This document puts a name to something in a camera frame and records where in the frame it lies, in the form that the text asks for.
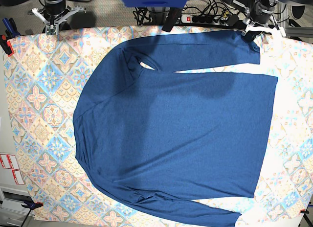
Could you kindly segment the black clamp lower left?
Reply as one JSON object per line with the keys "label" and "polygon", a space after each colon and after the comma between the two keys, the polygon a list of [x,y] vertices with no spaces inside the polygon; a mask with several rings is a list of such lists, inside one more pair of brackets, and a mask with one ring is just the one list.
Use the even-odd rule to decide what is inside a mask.
{"label": "black clamp lower left", "polygon": [[33,201],[24,201],[22,203],[22,207],[28,208],[30,210],[35,210],[35,209],[40,208],[42,206],[43,206],[43,203],[35,203]]}

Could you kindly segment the blue long-sleeve T-shirt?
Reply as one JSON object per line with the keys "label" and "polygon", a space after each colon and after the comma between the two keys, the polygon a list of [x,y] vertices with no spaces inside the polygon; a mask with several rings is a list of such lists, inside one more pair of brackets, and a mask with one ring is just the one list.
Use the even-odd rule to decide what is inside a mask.
{"label": "blue long-sleeve T-shirt", "polygon": [[253,198],[277,77],[196,73],[259,64],[238,31],[123,42],[99,63],[73,114],[76,159],[102,193],[180,223],[232,227],[239,213],[199,199]]}

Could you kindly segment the black center post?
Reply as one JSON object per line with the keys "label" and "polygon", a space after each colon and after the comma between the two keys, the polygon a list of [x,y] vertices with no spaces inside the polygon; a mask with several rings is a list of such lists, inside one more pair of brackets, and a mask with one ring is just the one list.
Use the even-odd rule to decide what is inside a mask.
{"label": "black center post", "polygon": [[171,32],[172,28],[176,24],[176,21],[181,16],[181,8],[171,7],[165,19],[162,27],[162,31]]}

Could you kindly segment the white power strip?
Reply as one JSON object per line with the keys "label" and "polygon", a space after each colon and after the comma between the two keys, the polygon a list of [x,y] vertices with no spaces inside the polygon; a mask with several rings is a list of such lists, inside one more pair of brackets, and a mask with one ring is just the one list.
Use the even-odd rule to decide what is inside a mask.
{"label": "white power strip", "polygon": [[181,15],[180,23],[182,24],[205,24],[205,25],[227,25],[226,19],[220,16],[193,16]]}

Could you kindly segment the red white label stickers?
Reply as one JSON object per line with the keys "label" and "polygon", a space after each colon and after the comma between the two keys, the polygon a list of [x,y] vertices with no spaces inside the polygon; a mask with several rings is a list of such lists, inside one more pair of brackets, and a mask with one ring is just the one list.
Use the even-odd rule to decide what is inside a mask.
{"label": "red white label stickers", "polygon": [[24,184],[22,173],[14,154],[0,154],[0,177],[9,184]]}

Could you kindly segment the patterned tile tablecloth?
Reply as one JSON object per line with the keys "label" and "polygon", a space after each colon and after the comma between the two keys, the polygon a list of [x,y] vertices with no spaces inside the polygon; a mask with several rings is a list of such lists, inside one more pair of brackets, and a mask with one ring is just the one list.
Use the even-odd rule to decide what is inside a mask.
{"label": "patterned tile tablecloth", "polygon": [[[103,227],[174,227],[175,222],[126,207],[96,190],[75,159],[73,112],[93,70],[116,45],[160,35],[158,26],[85,28],[12,39],[1,54],[1,92],[24,186],[43,207],[35,218]],[[299,225],[313,194],[313,46],[261,35],[259,73],[279,79],[268,148],[255,196],[202,203],[241,213],[239,227]]]}

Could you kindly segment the black clamp lower right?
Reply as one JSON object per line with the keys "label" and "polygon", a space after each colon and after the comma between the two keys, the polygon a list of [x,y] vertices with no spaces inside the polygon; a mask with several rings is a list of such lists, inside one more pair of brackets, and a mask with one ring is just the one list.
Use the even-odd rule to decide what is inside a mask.
{"label": "black clamp lower right", "polygon": [[307,209],[303,209],[300,211],[301,214],[309,214],[310,212]]}

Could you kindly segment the blue clamp upper left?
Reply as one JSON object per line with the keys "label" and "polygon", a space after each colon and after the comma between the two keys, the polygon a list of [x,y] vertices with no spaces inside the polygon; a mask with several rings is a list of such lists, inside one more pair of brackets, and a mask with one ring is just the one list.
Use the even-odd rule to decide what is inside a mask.
{"label": "blue clamp upper left", "polygon": [[6,35],[9,39],[19,37],[21,34],[17,31],[17,26],[15,24],[15,21],[13,18],[3,18],[2,19],[3,24],[6,27]]}

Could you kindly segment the red black clamp left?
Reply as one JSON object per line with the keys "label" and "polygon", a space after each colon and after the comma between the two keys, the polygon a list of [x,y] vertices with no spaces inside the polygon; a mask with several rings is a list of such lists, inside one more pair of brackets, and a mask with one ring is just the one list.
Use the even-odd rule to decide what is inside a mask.
{"label": "red black clamp left", "polygon": [[5,35],[0,36],[0,45],[2,49],[4,50],[4,52],[8,55],[8,57],[14,54],[12,45]]}

